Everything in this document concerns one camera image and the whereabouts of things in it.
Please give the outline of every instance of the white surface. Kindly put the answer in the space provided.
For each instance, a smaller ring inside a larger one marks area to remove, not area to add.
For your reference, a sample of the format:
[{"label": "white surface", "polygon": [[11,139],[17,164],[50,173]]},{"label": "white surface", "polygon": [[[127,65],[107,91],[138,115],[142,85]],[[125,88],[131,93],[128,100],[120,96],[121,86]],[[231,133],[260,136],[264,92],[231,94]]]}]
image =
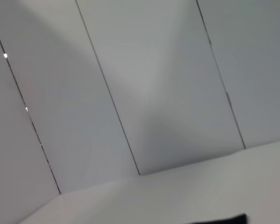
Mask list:
[{"label": "white surface", "polygon": [[58,196],[0,47],[0,224],[16,224]]},{"label": "white surface", "polygon": [[280,142],[59,196],[22,224],[280,224]]},{"label": "white surface", "polygon": [[75,1],[0,0],[0,37],[61,192],[138,175]]},{"label": "white surface", "polygon": [[280,140],[280,0],[199,0],[248,147]]},{"label": "white surface", "polygon": [[243,148],[195,0],[78,4],[141,174]]}]

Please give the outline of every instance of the black object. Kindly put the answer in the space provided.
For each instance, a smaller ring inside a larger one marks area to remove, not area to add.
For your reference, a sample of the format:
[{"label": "black object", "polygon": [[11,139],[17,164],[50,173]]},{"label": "black object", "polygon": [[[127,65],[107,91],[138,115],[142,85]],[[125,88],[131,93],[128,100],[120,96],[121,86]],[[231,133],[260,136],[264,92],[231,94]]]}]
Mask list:
[{"label": "black object", "polygon": [[242,214],[233,218],[193,224],[248,224],[248,219],[246,214]]}]

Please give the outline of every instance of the white wall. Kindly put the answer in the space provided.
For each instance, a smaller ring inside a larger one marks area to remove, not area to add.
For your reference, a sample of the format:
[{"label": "white wall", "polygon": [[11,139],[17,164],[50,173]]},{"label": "white wall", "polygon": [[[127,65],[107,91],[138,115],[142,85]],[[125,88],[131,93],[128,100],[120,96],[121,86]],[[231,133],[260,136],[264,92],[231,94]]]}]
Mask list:
[{"label": "white wall", "polygon": [[0,0],[0,37],[62,193],[138,175],[74,0]]},{"label": "white wall", "polygon": [[78,0],[141,174],[243,145],[195,0]]},{"label": "white wall", "polygon": [[280,140],[280,0],[199,0],[248,147]]},{"label": "white wall", "polygon": [[0,224],[16,224],[59,195],[0,47]]},{"label": "white wall", "polygon": [[62,195],[22,224],[280,224],[280,142]]}]

